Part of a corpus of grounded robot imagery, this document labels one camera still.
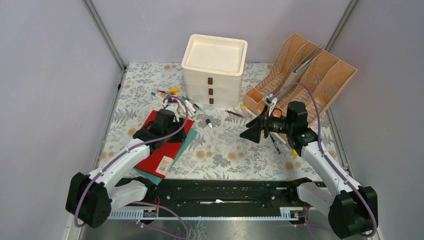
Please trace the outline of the green capped marker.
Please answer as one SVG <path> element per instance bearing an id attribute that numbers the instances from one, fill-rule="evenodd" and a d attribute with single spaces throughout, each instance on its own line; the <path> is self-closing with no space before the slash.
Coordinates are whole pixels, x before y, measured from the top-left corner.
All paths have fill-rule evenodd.
<path id="1" fill-rule="evenodd" d="M 194 109 L 194 112 L 201 112 L 204 113 L 204 110 L 199 107 L 196 103 L 194 103 L 190 98 L 188 98 L 185 95 L 182 95 L 183 100 L 185 100 L 186 102 L 188 102 L 190 104 L 190 106 Z"/>

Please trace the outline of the white three-drawer organizer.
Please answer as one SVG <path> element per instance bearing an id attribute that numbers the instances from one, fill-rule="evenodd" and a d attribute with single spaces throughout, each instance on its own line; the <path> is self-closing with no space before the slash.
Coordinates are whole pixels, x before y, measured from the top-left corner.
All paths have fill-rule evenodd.
<path id="1" fill-rule="evenodd" d="M 239 106 L 248 43 L 192 34 L 181 62 L 187 96 L 199 104 Z"/>

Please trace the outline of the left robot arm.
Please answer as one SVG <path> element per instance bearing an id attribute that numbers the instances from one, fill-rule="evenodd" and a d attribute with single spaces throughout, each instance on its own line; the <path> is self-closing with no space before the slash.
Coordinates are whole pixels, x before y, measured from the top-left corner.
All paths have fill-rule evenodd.
<path id="1" fill-rule="evenodd" d="M 183 142 L 188 118 L 169 107 L 152 111 L 153 120 L 137 130 L 129 143 L 112 160 L 88 174 L 76 173 L 70 181 L 65 209 L 76 227 L 101 226 L 110 213 L 134 202 L 152 204 L 155 192 L 139 180 L 118 185 L 130 169 L 146 160 L 166 142 Z"/>

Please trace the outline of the yellow eraser block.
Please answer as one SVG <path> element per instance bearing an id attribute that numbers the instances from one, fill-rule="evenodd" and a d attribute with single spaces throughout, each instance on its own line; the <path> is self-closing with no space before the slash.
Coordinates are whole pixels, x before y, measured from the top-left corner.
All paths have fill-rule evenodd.
<path id="1" fill-rule="evenodd" d="M 297 158 L 299 156 L 295 149 L 292 149 L 292 156 L 294 158 Z"/>

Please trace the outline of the floral table mat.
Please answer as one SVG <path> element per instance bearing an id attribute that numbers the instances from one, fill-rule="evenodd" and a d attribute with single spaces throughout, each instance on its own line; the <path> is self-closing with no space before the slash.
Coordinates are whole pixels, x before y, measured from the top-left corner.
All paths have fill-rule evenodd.
<path id="1" fill-rule="evenodd" d="M 112 160 L 142 127 L 151 111 L 161 108 L 162 101 L 151 92 L 179 88 L 184 94 L 183 70 L 179 63 L 131 63 L 122 82 L 120 95 L 98 164 Z M 317 172 L 292 151 L 280 138 L 254 143 L 240 138 L 250 118 L 241 107 L 223 108 L 202 105 L 192 126 L 198 134 L 169 169 L 168 179 L 226 179 L 291 181 L 307 177 L 319 181 Z M 229 110 L 246 118 L 225 112 Z M 213 128 L 209 128 L 210 119 Z"/>

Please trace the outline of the beige folder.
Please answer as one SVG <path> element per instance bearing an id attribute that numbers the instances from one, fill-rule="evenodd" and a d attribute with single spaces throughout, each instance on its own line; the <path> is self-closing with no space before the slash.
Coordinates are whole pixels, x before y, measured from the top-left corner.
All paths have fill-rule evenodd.
<path id="1" fill-rule="evenodd" d="M 322 51 L 322 45 L 314 46 L 312 49 L 312 44 L 307 43 L 305 46 L 301 47 L 301 49 L 296 53 L 295 58 L 291 62 L 286 76 L 284 77 L 284 83 L 281 86 L 281 92 L 277 96 L 279 101 L 282 101 L 287 95 L 289 95 L 290 89 L 292 87 L 288 87 L 285 90 L 286 86 L 297 82 L 302 74 L 306 71 L 311 61 Z"/>

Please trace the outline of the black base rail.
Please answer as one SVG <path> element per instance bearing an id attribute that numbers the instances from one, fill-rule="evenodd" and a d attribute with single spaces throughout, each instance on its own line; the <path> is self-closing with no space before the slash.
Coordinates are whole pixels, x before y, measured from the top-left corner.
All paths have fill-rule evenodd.
<path id="1" fill-rule="evenodd" d="M 308 178 L 293 181 L 177 180 L 155 184 L 143 177 L 147 194 L 143 201 L 167 207 L 180 217 L 267 218 L 278 217 L 278 208 L 300 208 L 303 203 L 296 187 Z"/>

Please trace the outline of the dark red pen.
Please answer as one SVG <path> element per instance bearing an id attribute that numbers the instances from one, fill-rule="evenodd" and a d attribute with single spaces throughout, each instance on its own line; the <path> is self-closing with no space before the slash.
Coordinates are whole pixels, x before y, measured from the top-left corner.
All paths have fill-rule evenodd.
<path id="1" fill-rule="evenodd" d="M 226 109 L 226 110 L 225 110 L 225 112 L 226 112 L 226 113 L 228 113 L 228 114 L 231 114 L 231 115 L 234 115 L 234 116 L 237 116 L 237 117 L 243 118 L 243 119 L 246 119 L 246 118 L 247 118 L 245 115 L 242 115 L 242 114 L 239 114 L 239 113 L 236 113 L 236 112 L 230 111 L 230 110 L 228 110 L 228 109 Z"/>

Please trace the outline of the orange plastic file rack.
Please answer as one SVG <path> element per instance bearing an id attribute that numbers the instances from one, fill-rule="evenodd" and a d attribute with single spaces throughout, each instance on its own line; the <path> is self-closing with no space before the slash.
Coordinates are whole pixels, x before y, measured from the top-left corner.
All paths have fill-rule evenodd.
<path id="1" fill-rule="evenodd" d="M 244 95 L 244 106 L 256 115 L 260 114 L 265 106 L 263 97 L 276 94 L 282 88 L 290 64 L 297 52 L 306 44 L 312 44 L 312 49 L 318 46 L 297 33 L 288 37 L 283 42 L 268 75 Z M 311 126 L 317 121 L 317 114 L 322 115 L 330 107 L 356 72 L 356 68 L 322 49 L 297 81 L 311 90 L 317 105 L 314 106 L 307 89 L 296 85 L 290 89 L 286 97 L 277 101 L 274 116 L 285 115 L 287 105 L 291 101 L 303 102 L 308 111 L 307 121 Z"/>

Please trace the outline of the dark blue pen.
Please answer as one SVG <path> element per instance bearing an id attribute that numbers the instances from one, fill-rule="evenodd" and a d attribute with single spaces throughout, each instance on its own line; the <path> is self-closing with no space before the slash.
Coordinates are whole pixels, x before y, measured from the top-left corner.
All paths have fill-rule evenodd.
<path id="1" fill-rule="evenodd" d="M 277 153 L 278 153 L 278 154 L 281 154 L 282 152 L 281 152 L 281 150 L 279 149 L 279 147 L 278 147 L 278 145 L 277 145 L 277 142 L 276 142 L 275 138 L 273 137 L 273 135 L 272 135 L 271 133 L 269 134 L 269 137 L 270 137 L 270 139 L 271 139 L 271 141 L 272 141 L 272 143 L 273 143 L 273 145 L 274 145 L 274 147 L 275 147 L 275 149 L 276 149 Z"/>

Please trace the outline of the teal capped white marker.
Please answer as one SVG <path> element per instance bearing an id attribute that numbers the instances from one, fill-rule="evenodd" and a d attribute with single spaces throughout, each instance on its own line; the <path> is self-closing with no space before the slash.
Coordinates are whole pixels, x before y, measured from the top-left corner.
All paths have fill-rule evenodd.
<path id="1" fill-rule="evenodd" d="M 160 94 L 157 94 L 156 92 L 151 92 L 150 93 L 153 97 L 155 97 L 156 99 L 158 99 L 159 101 L 163 101 L 164 100 L 164 98 L 160 95 Z"/>

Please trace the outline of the red folder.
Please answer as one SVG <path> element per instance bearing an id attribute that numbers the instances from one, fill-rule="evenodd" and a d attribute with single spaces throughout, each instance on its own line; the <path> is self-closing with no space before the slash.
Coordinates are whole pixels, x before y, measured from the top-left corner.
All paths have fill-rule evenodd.
<path id="1" fill-rule="evenodd" d="M 133 137 L 144 140 L 142 134 L 149 134 L 147 139 L 150 140 L 165 136 L 165 124 L 172 119 L 173 117 L 171 117 L 171 112 L 169 110 L 153 110 L 147 117 L 142 128 L 138 130 Z M 193 124 L 194 121 L 189 119 L 184 126 L 186 137 Z M 169 165 L 173 163 L 183 143 L 184 142 L 171 143 L 165 140 L 154 142 L 152 145 L 155 151 L 145 160 L 139 162 L 134 168 L 138 168 L 164 179 L 169 171 Z"/>

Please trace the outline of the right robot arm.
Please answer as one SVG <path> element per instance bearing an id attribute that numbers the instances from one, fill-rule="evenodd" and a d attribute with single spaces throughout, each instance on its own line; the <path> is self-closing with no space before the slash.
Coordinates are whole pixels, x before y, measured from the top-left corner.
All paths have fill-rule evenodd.
<path id="1" fill-rule="evenodd" d="M 287 191 L 293 206 L 303 202 L 327 216 L 332 231 L 341 239 L 354 235 L 371 235 L 378 227 L 378 196 L 371 187 L 363 187 L 346 173 L 321 143 L 318 134 L 308 126 L 304 103 L 292 101 L 286 116 L 269 114 L 268 107 L 246 125 L 239 136 L 260 143 L 270 133 L 285 134 L 290 147 L 317 172 L 327 187 L 324 191 L 310 180 L 302 180 Z"/>

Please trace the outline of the yellow capped white marker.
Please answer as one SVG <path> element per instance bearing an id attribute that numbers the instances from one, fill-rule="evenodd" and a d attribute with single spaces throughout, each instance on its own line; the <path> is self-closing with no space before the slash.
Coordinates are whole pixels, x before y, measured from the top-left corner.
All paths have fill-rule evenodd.
<path id="1" fill-rule="evenodd" d="M 253 118 L 256 118 L 257 117 L 257 115 L 254 112 L 250 111 L 246 106 L 242 105 L 241 106 L 241 109 L 243 110 L 243 112 L 245 113 L 245 115 L 247 117 L 249 117 L 250 119 L 253 119 Z"/>

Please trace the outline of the teal folder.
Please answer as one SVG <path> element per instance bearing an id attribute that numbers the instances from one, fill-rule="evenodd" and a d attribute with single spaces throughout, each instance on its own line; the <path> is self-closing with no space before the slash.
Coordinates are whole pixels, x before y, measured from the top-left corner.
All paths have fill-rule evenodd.
<path id="1" fill-rule="evenodd" d="M 171 167 L 174 166 L 174 164 L 179 160 L 179 158 L 181 157 L 181 155 L 186 151 L 186 149 L 189 147 L 189 145 L 191 144 L 191 142 L 195 139 L 195 137 L 198 135 L 198 132 L 195 129 L 190 129 L 190 131 L 188 132 L 187 138 L 184 141 L 184 143 L 182 144 L 180 150 L 178 151 L 176 157 L 174 158 L 172 164 L 169 165 L 170 169 Z M 151 173 L 148 173 L 144 170 L 138 169 L 136 167 L 133 168 L 136 172 L 138 172 L 139 174 L 141 174 L 141 176 L 145 179 L 150 180 L 153 184 L 155 185 L 159 185 L 163 178 L 153 175 Z"/>

